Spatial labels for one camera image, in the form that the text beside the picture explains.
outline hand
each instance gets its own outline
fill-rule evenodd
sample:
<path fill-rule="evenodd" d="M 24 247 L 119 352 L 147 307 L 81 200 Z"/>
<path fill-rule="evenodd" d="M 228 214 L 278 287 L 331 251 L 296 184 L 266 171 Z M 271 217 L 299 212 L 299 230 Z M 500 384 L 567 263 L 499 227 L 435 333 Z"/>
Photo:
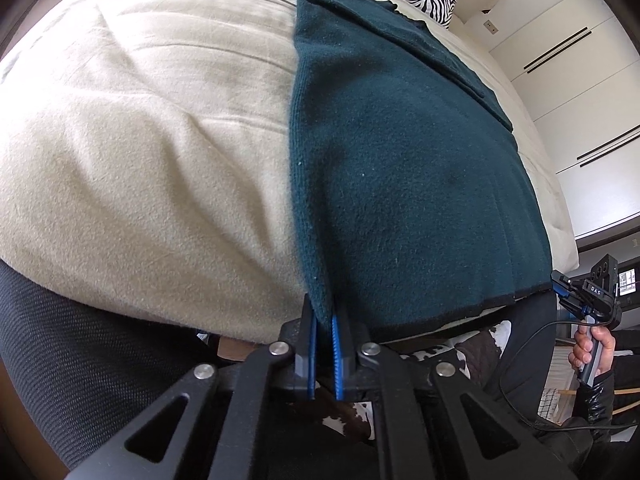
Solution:
<path fill-rule="evenodd" d="M 602 353 L 600 354 L 600 364 L 596 370 L 596 375 L 604 374 L 611 370 L 613 364 L 613 352 L 616 349 L 616 339 L 611 335 L 605 326 L 594 326 L 591 328 L 591 335 L 602 343 Z M 587 337 L 587 327 L 578 325 L 575 333 L 574 351 L 569 354 L 569 362 L 577 372 L 583 364 L 591 361 L 591 349 L 593 343 Z"/>

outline silver bolt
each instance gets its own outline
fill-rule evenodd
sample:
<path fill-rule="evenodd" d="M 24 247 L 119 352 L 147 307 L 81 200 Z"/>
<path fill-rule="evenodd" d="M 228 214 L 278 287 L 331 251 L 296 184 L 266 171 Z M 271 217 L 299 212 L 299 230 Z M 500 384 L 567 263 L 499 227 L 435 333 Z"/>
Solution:
<path fill-rule="evenodd" d="M 215 371 L 216 369 L 211 365 L 198 365 L 193 370 L 193 375 L 195 375 L 197 379 L 209 379 Z"/>
<path fill-rule="evenodd" d="M 284 355 L 289 351 L 289 345 L 284 341 L 276 341 L 269 345 L 269 352 L 271 355 Z"/>
<path fill-rule="evenodd" d="M 369 357 L 373 357 L 374 355 L 378 355 L 380 353 L 380 345 L 375 343 L 364 343 L 360 348 L 360 351 L 364 355 L 368 355 Z"/>
<path fill-rule="evenodd" d="M 436 365 L 436 373 L 440 377 L 451 377 L 454 373 L 456 373 L 456 367 L 451 363 L 443 361 Z"/>

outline cabinet door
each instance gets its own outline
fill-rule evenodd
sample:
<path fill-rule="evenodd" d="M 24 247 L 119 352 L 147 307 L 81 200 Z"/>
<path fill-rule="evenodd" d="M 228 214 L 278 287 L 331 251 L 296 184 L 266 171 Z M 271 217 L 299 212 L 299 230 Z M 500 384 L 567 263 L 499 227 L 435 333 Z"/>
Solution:
<path fill-rule="evenodd" d="M 640 132 L 625 142 L 558 174 L 576 238 L 640 214 Z"/>
<path fill-rule="evenodd" d="M 640 128 L 640 61 L 535 124 L 556 172 L 598 156 L 625 132 Z"/>
<path fill-rule="evenodd" d="M 513 81 L 532 62 L 553 54 L 571 43 L 576 34 L 612 17 L 603 0 L 563 0 L 504 40 L 491 55 Z"/>
<path fill-rule="evenodd" d="M 640 59 L 618 20 L 609 18 L 577 43 L 513 81 L 535 121 Z"/>

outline triangular cutout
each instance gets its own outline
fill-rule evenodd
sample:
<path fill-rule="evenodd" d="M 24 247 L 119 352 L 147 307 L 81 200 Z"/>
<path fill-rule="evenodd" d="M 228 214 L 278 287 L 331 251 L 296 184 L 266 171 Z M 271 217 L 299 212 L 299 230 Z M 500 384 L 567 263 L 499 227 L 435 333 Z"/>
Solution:
<path fill-rule="evenodd" d="M 518 449 L 518 441 L 478 404 L 469 394 L 460 396 L 471 429 L 474 432 L 480 453 L 487 460 L 493 460 Z"/>
<path fill-rule="evenodd" d="M 186 396 L 180 396 L 173 400 L 146 426 L 126 441 L 127 451 L 140 455 L 150 462 L 162 462 L 188 402 L 189 399 Z"/>

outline black cable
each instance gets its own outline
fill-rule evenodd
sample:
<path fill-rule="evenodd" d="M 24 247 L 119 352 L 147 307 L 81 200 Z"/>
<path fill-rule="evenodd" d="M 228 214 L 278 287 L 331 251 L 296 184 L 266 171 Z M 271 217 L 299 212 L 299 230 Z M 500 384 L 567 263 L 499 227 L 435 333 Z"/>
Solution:
<path fill-rule="evenodd" d="M 513 363 L 513 361 L 520 354 L 520 352 L 522 352 L 522 350 L 525 348 L 525 346 L 527 346 L 527 344 L 529 344 L 531 342 L 531 340 L 533 338 L 535 338 L 535 336 L 537 336 L 544 329 L 549 328 L 550 326 L 555 326 L 555 325 L 560 325 L 560 324 L 582 325 L 582 326 L 607 326 L 610 323 L 611 323 L 610 320 L 607 321 L 606 323 L 586 323 L 584 321 L 578 321 L 578 320 L 575 320 L 575 321 L 564 321 L 564 320 L 563 321 L 551 321 L 551 322 L 547 323 L 546 325 L 543 325 L 542 327 L 537 329 L 523 343 L 523 345 L 520 348 L 518 348 L 518 350 L 513 355 L 513 357 L 509 360 L 509 362 L 507 362 L 507 365 L 505 366 L 503 372 L 500 374 L 500 377 L 498 378 L 498 388 L 500 389 L 500 393 L 504 397 L 504 400 L 507 401 L 507 404 L 516 413 L 516 415 L 518 415 L 520 417 L 520 420 L 522 420 L 527 426 L 529 426 L 530 428 L 532 428 L 534 430 L 546 431 L 548 433 L 555 432 L 555 431 L 575 431 L 575 430 L 626 430 L 626 428 L 632 428 L 632 427 L 638 425 L 637 422 L 634 422 L 633 424 L 623 424 L 623 425 L 620 425 L 620 426 L 574 426 L 572 428 L 543 428 L 543 427 L 538 426 L 537 424 L 531 422 L 527 417 L 525 417 L 523 414 L 521 414 L 516 409 L 516 407 L 511 403 L 511 401 L 507 397 L 507 394 L 502 389 L 502 378 L 504 377 L 504 374 L 506 373 L 506 371 L 511 367 L 511 364 Z"/>

